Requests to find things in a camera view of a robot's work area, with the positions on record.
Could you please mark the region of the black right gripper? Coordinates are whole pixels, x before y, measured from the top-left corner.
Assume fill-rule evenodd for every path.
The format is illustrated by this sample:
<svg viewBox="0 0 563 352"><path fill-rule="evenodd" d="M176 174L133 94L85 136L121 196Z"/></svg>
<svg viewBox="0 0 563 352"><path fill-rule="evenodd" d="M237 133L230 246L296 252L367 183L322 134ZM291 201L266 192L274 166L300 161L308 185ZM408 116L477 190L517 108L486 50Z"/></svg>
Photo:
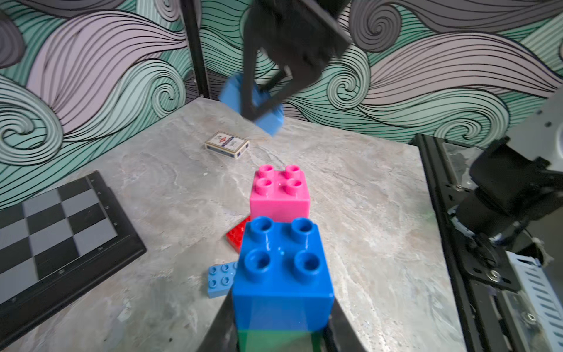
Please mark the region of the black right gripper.
<svg viewBox="0 0 563 352"><path fill-rule="evenodd" d="M253 1L243 27L241 116L256 120L284 100L315 83L328 62L351 44L337 21L348 1ZM254 106L257 52L264 50L278 65L290 66L292 79Z"/></svg>

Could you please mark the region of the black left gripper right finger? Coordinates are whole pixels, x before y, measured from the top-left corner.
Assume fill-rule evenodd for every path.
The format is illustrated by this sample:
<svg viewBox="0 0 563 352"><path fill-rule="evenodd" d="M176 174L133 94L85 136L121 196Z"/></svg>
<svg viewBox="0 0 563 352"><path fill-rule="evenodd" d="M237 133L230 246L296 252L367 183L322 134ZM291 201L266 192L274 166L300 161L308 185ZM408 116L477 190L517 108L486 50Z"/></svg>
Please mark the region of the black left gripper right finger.
<svg viewBox="0 0 563 352"><path fill-rule="evenodd" d="M366 352L347 319L340 303L334 299L328 324L323 330L325 350L328 352Z"/></svg>

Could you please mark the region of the pink square lego brick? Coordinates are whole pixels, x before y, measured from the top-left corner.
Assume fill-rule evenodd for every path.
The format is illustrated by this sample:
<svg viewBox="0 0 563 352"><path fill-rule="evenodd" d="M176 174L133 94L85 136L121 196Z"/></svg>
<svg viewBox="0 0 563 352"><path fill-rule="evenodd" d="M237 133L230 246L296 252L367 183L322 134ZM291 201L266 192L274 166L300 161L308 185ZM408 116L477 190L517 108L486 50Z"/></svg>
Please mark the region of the pink square lego brick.
<svg viewBox="0 0 563 352"><path fill-rule="evenodd" d="M250 195L251 220L262 216L281 223L308 219L310 205L306 176L299 166L275 170L266 164L256 171Z"/></svg>

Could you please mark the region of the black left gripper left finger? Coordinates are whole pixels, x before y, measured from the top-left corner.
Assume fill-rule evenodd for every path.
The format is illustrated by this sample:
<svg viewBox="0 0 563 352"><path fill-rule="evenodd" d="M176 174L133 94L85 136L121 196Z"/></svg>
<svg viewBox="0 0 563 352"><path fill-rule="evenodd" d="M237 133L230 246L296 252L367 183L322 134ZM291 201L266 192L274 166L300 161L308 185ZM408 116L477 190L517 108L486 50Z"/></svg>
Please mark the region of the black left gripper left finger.
<svg viewBox="0 0 563 352"><path fill-rule="evenodd" d="M233 295L230 290L196 351L237 352L239 350Z"/></svg>

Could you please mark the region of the dark blue square lego brick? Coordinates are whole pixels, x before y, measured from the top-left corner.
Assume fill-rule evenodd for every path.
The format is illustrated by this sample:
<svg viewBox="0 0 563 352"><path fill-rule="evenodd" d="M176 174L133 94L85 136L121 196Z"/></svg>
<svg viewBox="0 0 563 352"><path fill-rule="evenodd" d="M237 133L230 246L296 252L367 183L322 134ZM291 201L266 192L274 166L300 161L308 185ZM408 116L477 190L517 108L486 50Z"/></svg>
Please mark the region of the dark blue square lego brick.
<svg viewBox="0 0 563 352"><path fill-rule="evenodd" d="M306 218L250 221L232 299L240 330L324 329L335 295L318 226Z"/></svg>

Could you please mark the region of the green long lego brick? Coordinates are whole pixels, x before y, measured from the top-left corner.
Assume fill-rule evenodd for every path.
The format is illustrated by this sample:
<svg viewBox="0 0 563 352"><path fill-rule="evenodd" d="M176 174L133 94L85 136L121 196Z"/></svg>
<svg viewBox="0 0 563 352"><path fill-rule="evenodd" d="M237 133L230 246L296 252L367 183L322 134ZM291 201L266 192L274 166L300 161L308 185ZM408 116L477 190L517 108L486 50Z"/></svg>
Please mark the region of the green long lego brick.
<svg viewBox="0 0 563 352"><path fill-rule="evenodd" d="M238 331L240 351L324 351L323 336L318 332L282 330Z"/></svg>

